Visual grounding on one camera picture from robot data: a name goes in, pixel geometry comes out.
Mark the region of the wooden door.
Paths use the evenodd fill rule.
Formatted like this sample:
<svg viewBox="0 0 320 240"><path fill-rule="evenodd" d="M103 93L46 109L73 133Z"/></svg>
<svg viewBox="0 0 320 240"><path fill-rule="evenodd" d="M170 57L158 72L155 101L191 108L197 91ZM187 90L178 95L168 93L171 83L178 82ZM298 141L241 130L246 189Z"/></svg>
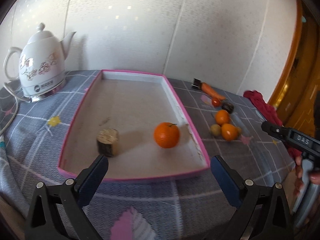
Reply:
<svg viewBox="0 0 320 240"><path fill-rule="evenodd" d="M283 126L315 135L313 104L319 91L319 24L302 0L289 55L268 101Z"/></svg>

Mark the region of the orange mandarin with stem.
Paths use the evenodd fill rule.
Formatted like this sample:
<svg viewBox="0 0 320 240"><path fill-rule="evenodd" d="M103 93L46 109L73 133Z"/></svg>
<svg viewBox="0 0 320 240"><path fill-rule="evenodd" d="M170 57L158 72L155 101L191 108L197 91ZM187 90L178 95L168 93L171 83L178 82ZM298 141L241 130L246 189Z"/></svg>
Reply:
<svg viewBox="0 0 320 240"><path fill-rule="evenodd" d="M179 142L180 130L176 124L163 122L155 128L153 138L159 147L173 148Z"/></svg>

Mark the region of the pink rimmed cardboard tray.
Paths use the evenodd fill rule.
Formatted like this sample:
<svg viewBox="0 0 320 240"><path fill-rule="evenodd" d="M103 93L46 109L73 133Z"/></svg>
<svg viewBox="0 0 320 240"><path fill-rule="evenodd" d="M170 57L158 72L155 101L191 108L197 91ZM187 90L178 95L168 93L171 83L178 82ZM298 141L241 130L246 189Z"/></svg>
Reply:
<svg viewBox="0 0 320 240"><path fill-rule="evenodd" d="M171 122L179 143L159 147L157 125ZM109 159L105 181L151 181L193 177L210 167L209 155L181 100L159 74L102 70L82 98L66 134L57 169L76 177L98 156L103 129L119 133L118 154Z"/></svg>

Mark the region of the brown cut log piece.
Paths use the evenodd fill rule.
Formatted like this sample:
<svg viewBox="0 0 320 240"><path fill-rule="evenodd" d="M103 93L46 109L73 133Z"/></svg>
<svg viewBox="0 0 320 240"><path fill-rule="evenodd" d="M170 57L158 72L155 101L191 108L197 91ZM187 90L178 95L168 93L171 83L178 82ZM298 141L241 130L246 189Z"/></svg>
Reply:
<svg viewBox="0 0 320 240"><path fill-rule="evenodd" d="M112 158L118 154L119 132L108 128L101 130L96 138L98 153Z"/></svg>

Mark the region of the dark purple fruit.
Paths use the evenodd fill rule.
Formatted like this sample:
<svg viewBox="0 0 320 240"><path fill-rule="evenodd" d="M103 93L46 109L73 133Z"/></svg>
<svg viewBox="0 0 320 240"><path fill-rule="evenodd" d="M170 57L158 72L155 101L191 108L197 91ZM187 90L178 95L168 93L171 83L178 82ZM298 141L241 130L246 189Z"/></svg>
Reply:
<svg viewBox="0 0 320 240"><path fill-rule="evenodd" d="M229 114L232 114L234 111L234 105L229 102L223 102L221 105L221 109L227 111Z"/></svg>

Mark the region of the white ceramic electric kettle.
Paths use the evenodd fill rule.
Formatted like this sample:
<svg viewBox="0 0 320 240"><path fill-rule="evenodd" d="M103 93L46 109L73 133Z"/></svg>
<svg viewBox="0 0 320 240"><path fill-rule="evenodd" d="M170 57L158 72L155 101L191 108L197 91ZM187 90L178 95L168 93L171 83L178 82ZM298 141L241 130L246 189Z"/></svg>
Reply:
<svg viewBox="0 0 320 240"><path fill-rule="evenodd" d="M3 63L4 74L9 83L4 88L17 100L38 102L61 90L66 81L65 60L76 32L68 33L58 40L40 23L24 48L10 47ZM8 74L8 62L13 54L19 55L18 75Z"/></svg>

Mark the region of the red cherry tomato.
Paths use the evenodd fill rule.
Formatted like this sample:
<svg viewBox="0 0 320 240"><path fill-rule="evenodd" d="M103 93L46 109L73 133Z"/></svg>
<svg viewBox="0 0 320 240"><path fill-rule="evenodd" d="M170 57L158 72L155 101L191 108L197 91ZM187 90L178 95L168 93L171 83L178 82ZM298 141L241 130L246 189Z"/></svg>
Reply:
<svg viewBox="0 0 320 240"><path fill-rule="evenodd" d="M221 106L221 101L216 97L212 97L211 102L212 102L212 106L215 108Z"/></svg>

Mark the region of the orange carrot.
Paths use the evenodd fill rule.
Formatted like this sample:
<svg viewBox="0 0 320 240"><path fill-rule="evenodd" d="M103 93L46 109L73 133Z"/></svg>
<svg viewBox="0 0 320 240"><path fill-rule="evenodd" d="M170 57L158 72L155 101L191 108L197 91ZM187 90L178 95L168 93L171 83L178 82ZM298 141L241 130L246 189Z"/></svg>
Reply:
<svg viewBox="0 0 320 240"><path fill-rule="evenodd" d="M220 95L217 91L215 91L210 85L207 83L203 82L201 84L201 90L211 96L212 98L217 98L220 101L225 100L226 97L223 95Z"/></svg>

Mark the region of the small black cylinder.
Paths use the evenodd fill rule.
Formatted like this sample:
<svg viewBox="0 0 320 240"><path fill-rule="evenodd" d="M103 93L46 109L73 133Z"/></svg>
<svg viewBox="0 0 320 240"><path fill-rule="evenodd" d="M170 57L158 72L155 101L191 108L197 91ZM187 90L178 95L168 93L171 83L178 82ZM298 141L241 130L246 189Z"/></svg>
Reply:
<svg viewBox="0 0 320 240"><path fill-rule="evenodd" d="M202 82L199 79L193 79L191 87L196 90L202 90Z"/></svg>

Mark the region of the grey patterned tablecloth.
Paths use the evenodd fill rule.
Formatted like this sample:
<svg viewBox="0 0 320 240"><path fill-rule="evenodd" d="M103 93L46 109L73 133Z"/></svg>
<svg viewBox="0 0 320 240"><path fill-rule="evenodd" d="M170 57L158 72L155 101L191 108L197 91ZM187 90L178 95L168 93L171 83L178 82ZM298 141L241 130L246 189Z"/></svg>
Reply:
<svg viewBox="0 0 320 240"><path fill-rule="evenodd" d="M1 136L1 200L17 218L28 214L36 184L60 184L64 178L57 162L64 137L96 70L72 71L66 86L38 103L17 104L1 90L1 122L11 120ZM210 156L222 155L242 177L259 185L283 181L295 163L285 146L261 130L263 117L247 98L226 93L235 111L232 122L243 130L245 141L213 139L209 125L214 109L187 81L170 79ZM234 209L228 204L210 171L200 176L160 183L103 183L85 214L104 239L120 223L135 227L135 238L217 238Z"/></svg>

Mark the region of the red cloth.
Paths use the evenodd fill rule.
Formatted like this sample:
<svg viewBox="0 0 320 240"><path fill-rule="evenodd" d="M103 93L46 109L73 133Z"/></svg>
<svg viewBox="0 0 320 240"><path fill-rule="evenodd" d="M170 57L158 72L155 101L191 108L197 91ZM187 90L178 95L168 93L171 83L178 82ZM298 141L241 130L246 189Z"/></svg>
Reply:
<svg viewBox="0 0 320 240"><path fill-rule="evenodd" d="M263 95L256 91L256 90L247 90L243 94L244 98L247 98L254 106L255 108L263 115L263 117L266 119L266 121L278 126L282 127L283 123L278 118L276 110L273 106L269 105L265 102ZM295 160L300 160L302 153L289 146L287 143L284 143L289 155Z"/></svg>

